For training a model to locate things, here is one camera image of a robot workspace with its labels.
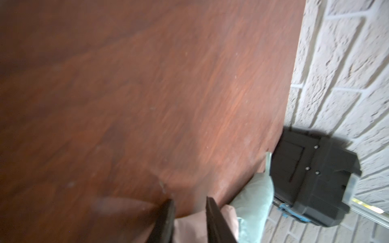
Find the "light pink sleeved umbrella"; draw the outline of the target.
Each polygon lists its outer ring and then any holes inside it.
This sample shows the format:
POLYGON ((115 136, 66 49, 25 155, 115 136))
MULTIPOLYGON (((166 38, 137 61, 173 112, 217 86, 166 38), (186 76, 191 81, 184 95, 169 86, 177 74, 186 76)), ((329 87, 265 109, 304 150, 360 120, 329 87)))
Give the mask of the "light pink sleeved umbrella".
MULTIPOLYGON (((239 238, 239 222, 234 207, 224 205, 221 214, 236 240, 239 238)), ((173 243, 207 243, 206 211, 174 220, 173 243)))

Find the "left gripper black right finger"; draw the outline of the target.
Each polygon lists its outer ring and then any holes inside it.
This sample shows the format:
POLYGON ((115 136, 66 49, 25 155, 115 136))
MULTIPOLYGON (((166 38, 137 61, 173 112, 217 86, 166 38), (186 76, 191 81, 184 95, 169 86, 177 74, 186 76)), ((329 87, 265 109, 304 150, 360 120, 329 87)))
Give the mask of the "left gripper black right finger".
POLYGON ((207 237, 209 243, 237 243, 216 201, 206 198, 207 237))

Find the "mint green sleeved umbrella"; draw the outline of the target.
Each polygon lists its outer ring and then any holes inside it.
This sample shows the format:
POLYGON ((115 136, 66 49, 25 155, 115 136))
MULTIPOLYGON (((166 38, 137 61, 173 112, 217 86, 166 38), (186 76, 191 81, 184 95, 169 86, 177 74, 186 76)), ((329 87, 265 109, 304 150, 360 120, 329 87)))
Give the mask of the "mint green sleeved umbrella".
POLYGON ((230 203, 237 213, 239 243, 260 243, 273 203, 275 188, 270 176, 272 153, 265 155, 265 171, 256 173, 230 203))

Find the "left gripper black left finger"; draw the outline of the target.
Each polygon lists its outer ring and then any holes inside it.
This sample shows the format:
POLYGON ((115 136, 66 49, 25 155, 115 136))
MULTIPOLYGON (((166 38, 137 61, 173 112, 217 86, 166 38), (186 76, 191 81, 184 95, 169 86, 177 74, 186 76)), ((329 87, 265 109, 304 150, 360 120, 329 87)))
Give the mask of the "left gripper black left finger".
POLYGON ((175 201, 166 200, 158 211, 158 218, 155 222, 147 243, 172 243, 174 234, 174 220, 176 213, 175 201))

